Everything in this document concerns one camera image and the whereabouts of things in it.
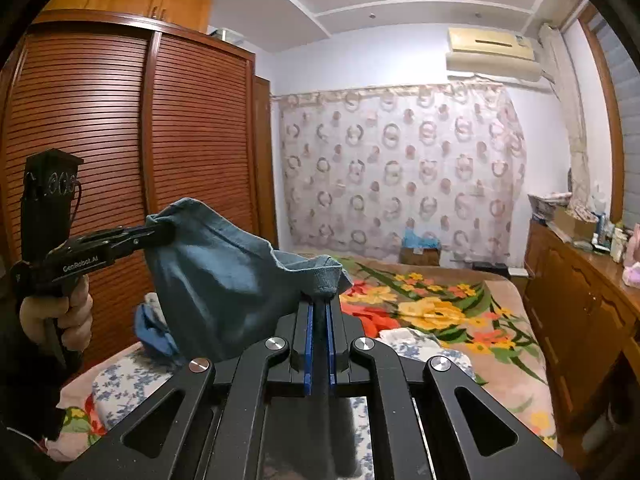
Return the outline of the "person's left hand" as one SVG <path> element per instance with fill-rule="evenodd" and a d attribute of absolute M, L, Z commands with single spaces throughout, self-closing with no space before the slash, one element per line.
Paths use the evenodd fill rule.
<path fill-rule="evenodd" d="M 62 330 L 62 345 L 70 351 L 84 352 L 91 339 L 93 299 L 89 277 L 84 275 L 69 297 L 27 297 L 20 307 L 20 323 L 25 335 L 35 344 L 47 341 L 44 322 L 53 320 Z"/>

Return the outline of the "person's left black sleeve forearm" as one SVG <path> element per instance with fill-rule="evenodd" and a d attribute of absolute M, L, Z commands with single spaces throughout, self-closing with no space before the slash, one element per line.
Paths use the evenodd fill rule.
<path fill-rule="evenodd" d="M 1 477 L 56 479 L 64 467 L 40 448 L 60 435 L 63 385 L 80 367 L 81 355 L 65 362 L 34 344 L 18 328 L 1 332 Z"/>

